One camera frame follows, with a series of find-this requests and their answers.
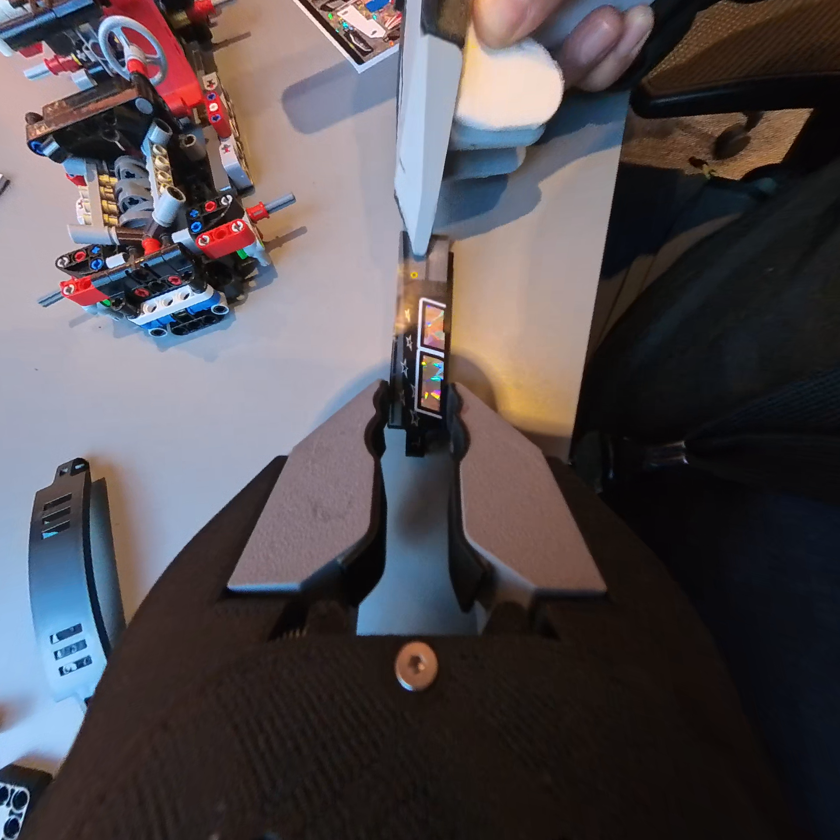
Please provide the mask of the grey desk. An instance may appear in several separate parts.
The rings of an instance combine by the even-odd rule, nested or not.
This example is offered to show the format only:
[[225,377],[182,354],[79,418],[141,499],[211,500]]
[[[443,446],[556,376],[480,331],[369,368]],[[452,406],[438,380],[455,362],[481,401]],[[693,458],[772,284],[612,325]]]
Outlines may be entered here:
[[[238,2],[215,29],[272,266],[234,316],[155,342],[68,301],[41,308],[77,195],[25,146],[70,81],[2,58],[2,764],[56,771],[81,723],[51,698],[28,597],[35,493],[87,458],[108,484],[128,619],[182,547],[270,460],[386,378],[402,227],[397,57],[356,73],[292,2]],[[454,377],[565,458],[590,338],[627,94],[567,96],[508,181],[452,212]]]

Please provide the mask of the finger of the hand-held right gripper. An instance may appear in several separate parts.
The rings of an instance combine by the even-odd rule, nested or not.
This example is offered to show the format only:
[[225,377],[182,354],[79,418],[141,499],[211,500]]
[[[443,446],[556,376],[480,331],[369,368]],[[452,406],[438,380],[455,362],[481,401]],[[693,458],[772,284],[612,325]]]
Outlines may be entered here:
[[433,234],[455,117],[468,1],[406,1],[398,66],[394,193],[412,254]]

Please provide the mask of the black office chair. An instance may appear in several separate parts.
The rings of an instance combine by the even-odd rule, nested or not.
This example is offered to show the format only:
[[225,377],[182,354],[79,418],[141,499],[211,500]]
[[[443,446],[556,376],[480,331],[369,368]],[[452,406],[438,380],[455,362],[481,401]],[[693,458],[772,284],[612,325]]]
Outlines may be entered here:
[[839,2],[709,2],[630,103],[645,119],[742,114],[716,139],[718,159],[744,149],[766,112],[809,109],[784,163],[814,172],[838,159]]

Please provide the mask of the holographic sticker sheet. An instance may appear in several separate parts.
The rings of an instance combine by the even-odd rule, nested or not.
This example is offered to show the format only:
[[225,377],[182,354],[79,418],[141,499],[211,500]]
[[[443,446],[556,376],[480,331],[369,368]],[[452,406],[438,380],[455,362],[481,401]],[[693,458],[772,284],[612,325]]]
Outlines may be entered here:
[[295,1],[294,4],[359,74],[398,54],[403,1]]

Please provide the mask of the partly built toy car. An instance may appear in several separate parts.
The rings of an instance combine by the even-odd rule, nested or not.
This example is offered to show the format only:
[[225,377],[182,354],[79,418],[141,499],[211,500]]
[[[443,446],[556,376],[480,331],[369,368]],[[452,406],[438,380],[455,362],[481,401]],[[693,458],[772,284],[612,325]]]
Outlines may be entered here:
[[27,79],[77,92],[28,112],[26,144],[78,190],[63,277],[38,299],[72,301],[152,338],[226,320],[270,260],[258,222],[292,194],[255,189],[214,58],[215,1],[2,2],[5,56]]

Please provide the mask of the person's right hand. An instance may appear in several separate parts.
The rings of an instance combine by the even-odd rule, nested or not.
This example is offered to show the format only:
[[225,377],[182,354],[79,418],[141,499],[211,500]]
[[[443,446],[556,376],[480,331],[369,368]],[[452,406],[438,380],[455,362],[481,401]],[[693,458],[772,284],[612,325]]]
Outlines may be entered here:
[[[472,23],[479,41],[504,49],[533,36],[556,18],[564,1],[475,1]],[[652,33],[655,13],[638,5],[626,11],[602,5],[560,44],[556,54],[567,87],[598,92],[615,84],[634,63]]]

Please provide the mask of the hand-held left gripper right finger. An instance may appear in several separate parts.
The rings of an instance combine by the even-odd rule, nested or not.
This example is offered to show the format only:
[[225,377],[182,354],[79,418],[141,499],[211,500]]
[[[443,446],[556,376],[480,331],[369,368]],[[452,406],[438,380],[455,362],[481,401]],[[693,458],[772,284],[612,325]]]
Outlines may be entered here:
[[541,449],[462,384],[449,387],[448,431],[448,567],[459,606],[604,596]]

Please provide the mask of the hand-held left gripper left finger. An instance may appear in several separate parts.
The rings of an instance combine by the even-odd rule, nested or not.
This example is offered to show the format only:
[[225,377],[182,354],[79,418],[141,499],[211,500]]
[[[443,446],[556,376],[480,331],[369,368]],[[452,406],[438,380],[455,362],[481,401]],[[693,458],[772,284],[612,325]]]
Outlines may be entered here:
[[358,606],[385,566],[387,384],[374,381],[290,452],[227,588]]

